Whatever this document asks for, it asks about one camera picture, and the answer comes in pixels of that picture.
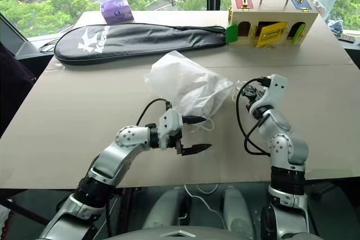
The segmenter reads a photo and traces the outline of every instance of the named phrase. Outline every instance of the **blue panel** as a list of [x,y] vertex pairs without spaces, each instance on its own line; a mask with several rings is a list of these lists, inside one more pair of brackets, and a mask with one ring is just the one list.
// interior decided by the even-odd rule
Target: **blue panel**
[[308,8],[309,10],[312,10],[312,8],[307,0],[303,0],[301,3],[298,2],[297,0],[291,0],[291,1],[297,10],[301,10],[301,8]]

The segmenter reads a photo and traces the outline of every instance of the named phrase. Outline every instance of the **green latch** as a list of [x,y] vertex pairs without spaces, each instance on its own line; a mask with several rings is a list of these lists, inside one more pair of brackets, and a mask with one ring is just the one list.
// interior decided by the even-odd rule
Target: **green latch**
[[291,44],[295,45],[297,42],[303,37],[302,33],[305,28],[305,24],[301,24],[298,28],[298,31],[296,31],[294,37],[292,38]]
[[232,43],[237,41],[238,28],[237,25],[228,25],[225,31],[226,43]]

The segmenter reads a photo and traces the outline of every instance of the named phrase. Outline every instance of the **white logo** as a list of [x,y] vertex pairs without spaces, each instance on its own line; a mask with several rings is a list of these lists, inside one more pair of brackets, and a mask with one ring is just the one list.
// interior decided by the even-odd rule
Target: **white logo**
[[[78,49],[83,49],[83,51],[88,51],[91,53],[94,49],[95,52],[102,53],[102,50],[104,50],[104,45],[106,42],[106,36],[109,33],[110,26],[106,25],[103,28],[103,32],[101,33],[100,41],[97,42],[97,36],[99,35],[99,32],[96,33],[93,37],[89,38],[88,36],[88,29],[86,28],[84,35],[81,36],[84,43],[78,44]],[[91,44],[96,43],[96,48],[90,46]]]
[[81,36],[81,38],[84,41],[83,43],[78,44],[78,49],[83,49],[83,51],[88,51],[91,53],[92,50],[94,50],[94,47],[90,47],[91,44],[97,43],[97,36],[99,35],[99,32],[96,33],[92,38],[89,38],[88,36],[88,29],[86,28],[84,35]]

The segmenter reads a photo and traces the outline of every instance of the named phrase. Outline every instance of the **yellow door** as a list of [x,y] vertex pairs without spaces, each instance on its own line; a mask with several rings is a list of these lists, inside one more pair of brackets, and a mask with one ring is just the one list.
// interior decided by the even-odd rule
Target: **yellow door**
[[264,26],[261,28],[256,46],[260,47],[278,41],[282,37],[285,27],[286,22],[277,22],[276,24]]

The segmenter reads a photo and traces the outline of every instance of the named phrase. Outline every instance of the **red panel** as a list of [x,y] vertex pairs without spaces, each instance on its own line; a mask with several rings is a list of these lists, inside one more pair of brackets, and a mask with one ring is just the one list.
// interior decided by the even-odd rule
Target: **red panel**
[[[236,2],[236,7],[238,8],[238,9],[241,9],[242,8],[242,0],[235,0],[235,2]],[[253,5],[253,0],[247,0],[247,6],[250,8],[250,9],[252,9],[252,8],[254,8],[254,5]]]

